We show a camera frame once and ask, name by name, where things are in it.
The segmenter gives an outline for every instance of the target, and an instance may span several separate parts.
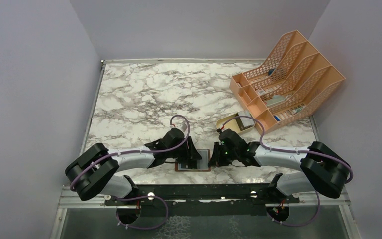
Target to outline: wall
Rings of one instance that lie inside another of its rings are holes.
[[[48,238],[100,58],[67,0],[0,1],[0,238]]]
[[[266,58],[330,0],[71,0],[102,59]]]
[[[382,238],[382,1],[332,0],[310,40],[347,77],[315,113],[322,141],[352,166],[363,238]]]

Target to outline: purple cable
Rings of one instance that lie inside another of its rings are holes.
[[[289,223],[285,223],[285,222],[279,222],[278,220],[276,219],[273,219],[272,216],[270,216],[270,214],[267,213],[267,215],[273,219],[273,222],[277,223],[277,224],[280,224],[282,226],[287,226],[287,227],[303,227],[303,226],[307,226],[308,224],[312,223],[314,220],[317,219],[318,215],[320,214],[320,195],[318,195],[318,192],[316,191],[315,194],[317,195],[317,202],[318,202],[318,206],[317,206],[317,212],[314,214],[314,216],[307,222],[305,223],[302,223],[302,224],[289,224]]]
[[[165,205],[165,208],[166,208],[166,215],[165,215],[165,219],[163,219],[163,221],[155,226],[152,226],[152,227],[148,227],[148,228],[142,228],[142,227],[137,227],[137,226],[130,226],[129,224],[124,224],[123,222],[121,222],[121,219],[119,218],[119,215],[118,213],[116,213],[116,218],[118,219],[119,221],[119,224],[118,225],[123,225],[125,226],[126,228],[134,228],[134,229],[139,229],[139,230],[153,230],[153,229],[156,229],[158,227],[161,227],[163,224],[165,224],[167,221],[168,221],[168,217],[169,217],[169,209],[168,209],[168,204],[165,202],[165,200],[163,200],[161,197],[158,197],[158,196],[141,196],[141,197],[136,197],[136,198],[128,198],[128,199],[125,199],[125,198],[119,198],[119,197],[116,197],[117,200],[119,201],[123,201],[123,202],[126,202],[126,201],[134,201],[134,200],[139,200],[139,199],[143,199],[143,198],[157,198],[159,199],[160,201],[162,201],[162,203]]]
[[[172,151],[172,150],[175,150],[177,148],[179,148],[181,145],[183,145],[186,141],[187,141],[187,138],[188,136],[190,135],[190,123],[188,122],[187,118],[185,118],[184,116],[182,115],[174,115],[172,116],[171,120],[169,121],[169,123],[172,125],[172,120],[175,118],[175,117],[181,117],[185,120],[185,123],[187,123],[187,126],[188,126],[188,132],[187,132],[187,135],[185,136],[185,138],[182,140],[181,143],[179,143],[178,145],[172,147],[172,148],[168,148],[168,149],[163,149],[163,150],[130,150],[130,151],[125,151],[125,152],[122,152],[121,154],[129,154],[129,153],[166,153],[166,152],[169,152],[169,151]],[[102,162],[103,160],[109,158],[109,157],[112,157],[112,156],[117,156],[118,153],[111,153],[111,154],[108,154],[108,155],[105,155],[101,158],[99,158],[98,160],[96,160],[95,162],[93,162],[92,164],[90,164],[87,168],[85,168],[72,182],[71,182],[71,185],[70,185],[70,190],[71,191],[74,191],[74,186],[77,184],[78,180],[87,172],[89,171],[91,168],[93,168],[95,165],[99,164],[100,162]]]
[[[352,181],[352,179],[354,178],[354,172],[352,171],[352,168],[347,164],[345,163],[344,161],[338,159],[338,158],[335,158],[335,157],[332,157],[330,155],[327,155],[327,154],[324,154],[324,153],[318,153],[318,152],[314,152],[314,151],[309,151],[309,150],[301,150],[301,151],[295,151],[295,150],[287,150],[287,149],[279,149],[279,148],[272,148],[272,147],[268,147],[266,145],[264,145],[261,140],[263,139],[263,136],[265,134],[265,130],[264,130],[264,127],[263,125],[261,124],[260,121],[258,121],[257,119],[253,118],[253,117],[250,117],[250,116],[235,116],[233,118],[230,118],[228,119],[225,123],[223,123],[223,126],[225,126],[225,124],[227,124],[228,122],[230,122],[231,120],[234,120],[236,118],[249,118],[249,119],[252,119],[254,120],[254,122],[256,122],[260,127],[261,129],[263,130],[263,132],[261,133],[260,135],[260,145],[261,147],[265,148],[265,149],[268,149],[268,150],[271,150],[271,151],[276,151],[276,152],[282,152],[282,153],[309,153],[309,154],[314,154],[314,155],[318,155],[318,156],[321,156],[321,157],[325,157],[325,158],[328,158],[330,160],[333,160],[337,163],[340,163],[342,164],[345,168],[348,169],[349,171],[349,178],[346,180],[346,183],[349,183]]]

